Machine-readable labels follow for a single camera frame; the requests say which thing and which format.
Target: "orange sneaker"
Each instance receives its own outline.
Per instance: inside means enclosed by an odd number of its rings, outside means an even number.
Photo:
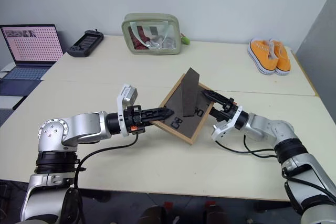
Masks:
[[[273,39],[270,39],[269,41],[274,44],[274,54],[279,59],[275,73],[285,76],[290,71],[290,61],[287,56],[287,51],[281,42]]]
[[[257,38],[248,45],[248,54],[263,74],[272,74],[277,68],[279,59],[274,54],[273,47],[273,43]]]

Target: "table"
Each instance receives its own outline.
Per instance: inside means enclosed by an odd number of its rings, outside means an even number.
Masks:
[[[10,95],[0,95],[0,109],[11,109],[14,107],[22,97],[15,97]]]
[[[133,55],[123,37],[105,36],[87,58],[65,53],[42,80],[172,88],[192,67],[200,82],[214,90],[315,95],[289,48],[287,52],[291,73],[265,76],[247,54],[247,45],[192,41],[179,55]]]
[[[116,112],[120,85],[43,81],[0,128],[0,178],[27,182],[37,158],[39,126],[50,118],[106,110]],[[170,88],[137,86],[144,109],[160,104]],[[286,120],[307,150],[336,181],[336,126],[319,97],[304,95],[220,92],[254,112]],[[80,173],[81,188],[149,193],[288,200],[275,159],[238,155],[220,149],[210,137],[215,119],[209,116],[192,146],[156,126],[146,128],[134,146],[89,158]],[[130,143],[134,136],[115,135],[93,145],[79,145],[78,156],[103,147]],[[243,150],[243,135],[232,131],[223,140]],[[250,148],[268,147],[247,140]]]

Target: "clear pouch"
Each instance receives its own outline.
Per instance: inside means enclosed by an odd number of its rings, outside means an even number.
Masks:
[[[134,54],[178,54],[181,50],[179,22],[169,14],[127,14],[122,32]]]

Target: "shoe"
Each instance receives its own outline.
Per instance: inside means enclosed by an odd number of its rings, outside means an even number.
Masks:
[[[222,207],[218,205],[210,205],[203,213],[204,224],[228,224],[227,214]]]
[[[248,54],[263,74],[272,74],[277,68],[279,59],[274,54],[273,47],[273,43],[257,38],[248,45]]]
[[[275,73],[280,76],[285,76],[290,71],[290,61],[287,56],[287,51],[281,42],[273,39],[270,39],[269,41],[274,44],[274,54],[279,59]]]
[[[153,206],[146,209],[137,224],[167,224],[166,209],[160,206]]]

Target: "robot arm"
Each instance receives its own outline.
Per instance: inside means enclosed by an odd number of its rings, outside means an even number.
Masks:
[[[270,120],[247,114],[232,98],[211,91],[206,97],[223,106],[222,111],[212,109],[211,115],[219,121],[214,125],[212,139],[220,140],[236,128],[256,141],[265,141],[275,150],[281,164],[285,190],[295,211],[302,215],[301,223],[336,222],[336,187],[315,157],[308,153],[294,128],[288,122]]]
[[[78,144],[96,143],[119,133],[143,133],[151,121],[164,120],[174,113],[166,108],[142,110],[139,105],[133,106],[136,98],[136,88],[126,84],[117,98],[117,113],[80,114],[50,119],[41,125],[35,174],[29,180],[21,221],[73,223],[80,204],[79,192],[70,187],[80,161]]]

